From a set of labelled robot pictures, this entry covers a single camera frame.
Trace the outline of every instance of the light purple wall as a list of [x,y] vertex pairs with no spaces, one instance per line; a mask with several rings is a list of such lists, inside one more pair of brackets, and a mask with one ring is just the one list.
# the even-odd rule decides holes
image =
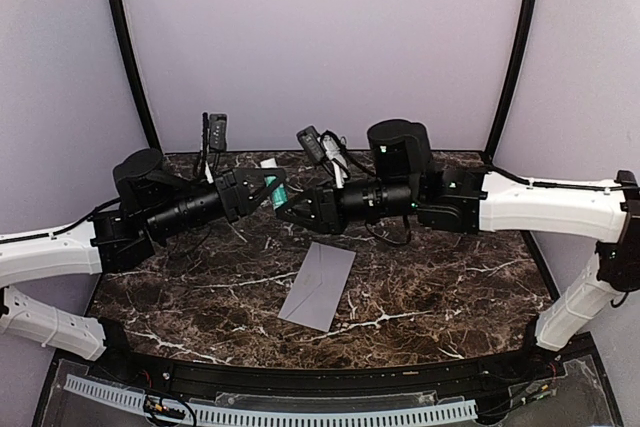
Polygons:
[[482,149],[520,0],[126,0],[167,151],[223,111],[231,149],[298,148],[309,124],[365,147],[389,117],[436,148]]
[[[496,163],[560,179],[640,176],[640,0],[538,0]],[[536,235],[561,289],[594,242]],[[626,419],[640,425],[640,298],[590,326]]]
[[[72,222],[144,147],[107,0],[0,0],[0,233]],[[95,279],[18,287],[82,312]],[[0,425],[28,426],[50,349],[0,336]]]

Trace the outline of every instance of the black cable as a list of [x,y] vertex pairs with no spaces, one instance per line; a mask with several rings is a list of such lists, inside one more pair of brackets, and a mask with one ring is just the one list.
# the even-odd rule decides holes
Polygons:
[[324,171],[325,171],[327,174],[329,174],[329,176],[331,176],[331,177],[333,177],[333,176],[334,176],[334,173],[331,171],[331,168],[327,165],[327,163],[326,163],[326,162],[323,162],[323,163],[322,163],[322,164],[320,164],[320,165],[322,165],[322,168],[324,169]]
[[580,185],[580,184],[563,184],[559,182],[546,182],[541,180],[533,180],[530,181],[525,179],[524,177],[519,177],[505,169],[500,167],[496,167],[495,165],[488,165],[488,170],[490,172],[495,172],[496,174],[500,174],[507,179],[520,184],[526,185],[528,187],[538,187],[542,189],[570,189],[570,190],[589,190],[594,192],[616,192],[620,190],[640,190],[640,187],[637,185],[617,185],[613,187],[603,187],[601,185]]
[[178,425],[181,425],[182,421],[187,416],[186,413],[180,412],[180,414],[182,414],[182,418],[178,418],[178,417],[174,418],[164,412],[160,412],[160,415],[164,415],[165,417],[173,419],[173,421],[163,420],[160,417],[158,417],[158,413],[156,413],[154,404],[159,405],[163,409],[165,408],[172,409],[171,407],[166,407],[164,405],[165,398],[159,396],[158,402],[154,402],[153,400],[151,400],[151,397],[149,395],[145,395],[144,400],[145,400],[145,405],[143,406],[142,411],[145,414],[149,414],[149,417],[151,417],[151,420],[149,419],[149,417],[145,416],[145,418],[150,424],[155,425],[156,427],[176,427]]
[[364,226],[367,229],[367,232],[369,232],[375,239],[380,240],[391,247],[404,247],[405,245],[409,245],[409,243],[411,242],[411,224],[409,223],[409,217],[407,217],[406,215],[403,215],[402,223],[404,224],[404,231],[406,235],[405,240],[403,240],[402,242],[391,240],[387,237],[384,237],[378,234],[377,232],[374,232],[373,229],[371,228],[372,224],[366,221],[364,223]]
[[199,181],[202,179],[201,177],[201,172],[204,173],[201,169],[200,166],[202,165],[202,152],[198,152],[198,155],[196,156],[196,160],[193,162],[193,167],[191,169],[191,175],[193,176],[193,180],[194,181]]
[[[112,380],[115,380],[117,383],[122,384],[122,385],[128,385],[130,387],[138,387],[136,385],[134,385],[132,382],[131,383],[127,383],[124,380],[120,379],[118,376],[112,374],[111,372],[109,372],[107,369],[105,369],[103,366],[101,366],[100,364],[93,364],[95,367],[98,367],[100,370],[102,370],[105,374],[107,374],[109,377],[111,377]],[[184,400],[182,400],[181,398],[170,394],[168,392],[161,392],[159,390],[153,389],[151,387],[140,387],[142,388],[142,390],[145,391],[145,394],[147,394],[148,392],[150,392],[151,394],[157,396],[159,398],[159,401],[162,401],[163,398],[167,398],[167,399],[171,399],[171,400],[175,400],[176,402],[178,402],[180,405],[182,405],[185,409],[187,409],[187,412],[189,412],[189,415],[191,416],[191,426],[192,427],[198,427],[198,419],[196,417],[196,413],[194,412],[193,408]]]
[[624,304],[627,301],[628,297],[629,297],[629,292],[625,292],[620,302],[615,303],[613,300],[611,301],[611,307],[613,307],[614,309],[622,307],[622,304]]
[[211,168],[211,176],[215,177],[218,171],[218,164],[220,162],[220,152],[216,152],[213,157],[213,167]]
[[498,410],[499,408],[501,408],[501,407],[503,407],[503,406],[505,406],[507,404],[510,404],[511,402],[513,402],[513,400],[515,398],[517,398],[518,396],[522,395],[529,387],[531,387],[534,382],[535,381],[525,385],[524,387],[519,389],[517,392],[515,392],[513,395],[509,395],[509,398],[507,400],[505,400],[504,402],[500,402],[498,405],[496,405],[496,406],[494,406],[494,407],[492,407],[490,409],[487,409],[484,412],[478,412],[478,415],[490,414],[491,412],[494,412],[494,411]]
[[527,372],[525,372],[520,377],[501,377],[500,375],[492,374],[491,372],[480,372],[478,374],[478,377],[483,377],[483,378],[484,377],[491,377],[492,379],[499,380],[501,382],[505,382],[505,383],[508,383],[508,384],[513,384],[513,383],[522,382],[525,379],[525,377],[527,377],[527,375],[529,375],[529,373],[531,373],[531,370],[528,370]]
[[111,207],[112,205],[117,204],[118,202],[120,202],[120,198],[115,198],[115,199],[111,199],[103,204],[100,204],[99,206],[97,206],[95,209],[93,209],[90,213],[88,213],[87,215],[85,215],[84,217],[82,217],[81,219],[78,219],[77,221],[75,221],[73,224],[68,225],[67,227],[65,227],[64,229],[60,229],[57,230],[55,232],[53,232],[51,235],[53,237],[57,237],[58,235],[62,235],[62,234],[66,234],[67,232],[69,232],[70,230],[75,229],[76,227],[78,227],[81,223],[83,223],[86,220],[89,220],[91,218],[93,218],[94,215],[96,215],[98,212],[106,209],[107,207]]
[[349,180],[351,179],[351,172],[349,172],[349,169],[347,169],[347,166],[344,165],[342,162],[340,162],[338,159],[331,159],[331,162],[333,162],[334,164],[336,164],[338,167],[340,167],[340,170],[342,170],[342,172],[344,172],[344,174],[346,175],[346,179],[345,180]]
[[191,254],[193,254],[196,250],[198,250],[198,248],[205,243],[205,241],[211,236],[211,233],[213,232],[213,227],[211,225],[209,225],[209,230],[207,231],[207,233],[202,237],[202,239],[200,239],[198,241],[197,244],[195,244],[193,247],[187,249],[184,252],[179,252],[177,254],[175,254],[174,252],[170,252],[169,253],[169,260],[179,260],[179,259],[184,259],[185,257],[190,256]]
[[116,38],[120,46],[120,55],[122,56],[122,62],[127,74],[127,79],[129,80],[129,87],[131,88],[131,94],[138,112],[138,117],[140,118],[140,123],[142,124],[144,135],[149,147],[162,152],[158,133],[153,123],[153,117],[151,116],[151,110],[149,109],[149,104],[144,94],[144,87],[140,79],[136,56],[133,52],[133,44],[131,43],[131,35],[127,26],[127,15],[125,13],[124,3],[122,0],[109,0],[109,6],[111,7],[111,17],[115,27]]
[[520,407],[523,407],[525,404],[519,403],[514,405],[513,407],[508,408],[507,410],[503,410],[501,412],[493,412],[491,414],[478,414],[478,415],[484,415],[485,417],[503,417],[507,414],[510,414],[511,412],[513,412],[514,410],[519,409]]
[[46,237],[57,237],[59,235],[66,234],[70,230],[73,230],[76,227],[78,227],[83,222],[93,218],[93,216],[96,215],[98,212],[106,209],[107,207],[111,207],[112,205],[115,205],[118,202],[120,202],[120,198],[119,197],[115,198],[115,199],[111,199],[111,200],[109,200],[107,202],[104,202],[103,204],[100,204],[99,206],[97,206],[95,209],[93,209],[91,212],[89,212],[84,217],[76,220],[73,224],[68,225],[68,226],[64,227],[63,229],[56,230],[54,232],[43,232],[42,234],[23,235],[22,237],[13,237],[11,239],[2,239],[2,240],[0,240],[0,244],[11,244],[13,242],[22,242],[22,241],[25,241],[25,240],[44,239]]
[[325,136],[333,139],[333,141],[338,145],[338,148],[340,149],[340,153],[344,155],[349,162],[351,162],[353,165],[355,165],[358,169],[360,169],[362,172],[364,172],[368,176],[377,177],[376,173],[373,170],[362,165],[362,163],[360,163],[358,159],[356,159],[353,155],[351,155],[351,153],[349,153],[349,151],[347,150],[347,146],[342,143],[342,140],[340,140],[340,138],[336,134],[334,134],[330,130],[325,130],[321,137],[324,138]]

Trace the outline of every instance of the brown marble surface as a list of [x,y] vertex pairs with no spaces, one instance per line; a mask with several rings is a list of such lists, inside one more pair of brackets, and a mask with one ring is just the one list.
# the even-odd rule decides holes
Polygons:
[[[272,156],[287,171],[290,194],[326,178],[299,152],[227,154],[220,168]],[[193,158],[168,161],[190,177]],[[437,158],[480,163],[476,154]],[[105,275],[90,314],[122,321],[138,352],[252,367],[389,367],[518,348],[526,323],[551,303],[520,234],[412,225],[411,245],[393,248],[361,224],[341,236],[285,224],[265,203],[233,225],[211,223],[199,247],[208,227],[157,247],[135,271]],[[402,234],[395,220],[380,228]],[[312,241],[357,253],[329,333],[277,318]]]

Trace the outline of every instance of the black bracket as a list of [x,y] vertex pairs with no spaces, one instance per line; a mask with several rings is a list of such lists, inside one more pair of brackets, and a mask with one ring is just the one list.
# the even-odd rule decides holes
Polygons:
[[341,234],[348,223],[340,215],[331,181],[289,199],[276,210],[276,217],[319,234]]
[[229,222],[253,213],[285,181],[284,169],[237,168],[215,179]]
[[[623,187],[638,186],[633,173],[626,170],[618,172],[616,182]],[[635,292],[640,290],[640,192],[629,189],[624,195],[625,202],[620,208],[627,212],[627,222],[617,244],[598,242],[597,278],[620,292]]]
[[155,254],[148,233],[123,219],[119,211],[96,214],[93,225],[96,237],[91,245],[98,248],[104,273],[131,270]]
[[435,230],[477,234],[480,229],[480,201],[483,169],[445,169],[436,195],[420,202],[418,222]]

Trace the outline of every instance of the gray envelope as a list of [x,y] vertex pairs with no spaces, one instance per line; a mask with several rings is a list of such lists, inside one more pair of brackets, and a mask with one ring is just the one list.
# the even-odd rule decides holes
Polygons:
[[313,242],[278,318],[328,332],[355,257]]

